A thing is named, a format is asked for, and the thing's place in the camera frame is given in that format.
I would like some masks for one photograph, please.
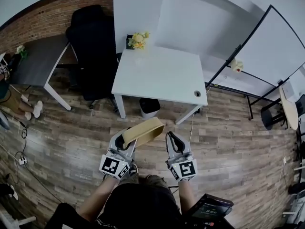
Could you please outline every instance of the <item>yellow flower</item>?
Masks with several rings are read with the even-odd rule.
[[[135,36],[134,36],[134,40],[135,40],[136,42],[142,42],[142,41],[143,41],[143,37],[142,37],[141,35],[135,35]]]

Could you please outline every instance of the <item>white cord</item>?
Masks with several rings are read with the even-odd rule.
[[[209,90],[210,90],[210,89],[211,89],[211,86],[210,86]],[[208,94],[209,90],[206,92],[206,94]]]
[[[190,139],[189,139],[189,142],[191,141],[191,137],[192,137],[192,132],[193,132],[193,125],[194,125],[194,115],[195,115],[195,113],[193,113],[193,116],[192,116],[192,128],[191,128],[191,134],[190,134]]]
[[[265,224],[267,218],[269,217],[270,212],[272,211],[273,205],[275,204],[274,202],[275,202],[275,199],[276,199],[276,196],[277,196],[278,189],[279,189],[279,187],[280,187],[280,181],[281,181],[282,172],[283,172],[286,144],[287,144],[287,139],[285,140],[285,148],[284,148],[284,155],[283,155],[283,158],[282,158],[281,174],[280,174],[280,179],[279,179],[279,181],[278,181],[278,186],[277,186],[277,189],[276,189],[276,192],[275,192],[275,197],[274,197],[274,199],[273,199],[272,206],[271,206],[270,209],[269,209],[269,213],[268,213],[268,215],[266,216],[266,219],[264,220],[264,222],[263,222],[263,224],[262,224],[262,226],[261,226],[261,229],[263,228],[263,226],[264,226],[264,224]]]
[[[0,144],[0,146],[5,150],[5,152],[7,152],[10,156],[12,156],[14,159],[16,159],[16,158],[14,157],[14,155],[12,155],[8,150],[6,150],[6,148],[5,148],[4,146],[2,146],[1,144]]]

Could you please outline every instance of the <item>black device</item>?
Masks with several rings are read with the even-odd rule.
[[[204,194],[183,216],[185,228],[234,229],[224,218],[233,205],[229,200]]]

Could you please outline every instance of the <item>brick wall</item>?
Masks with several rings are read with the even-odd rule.
[[[31,5],[0,31],[0,53],[13,55],[20,44],[64,34],[72,13],[93,4],[102,5],[105,14],[113,16],[113,0],[41,0]]]

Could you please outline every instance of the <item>black shirt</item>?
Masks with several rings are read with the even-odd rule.
[[[113,190],[95,221],[101,228],[181,227],[181,214],[169,189],[123,184]]]

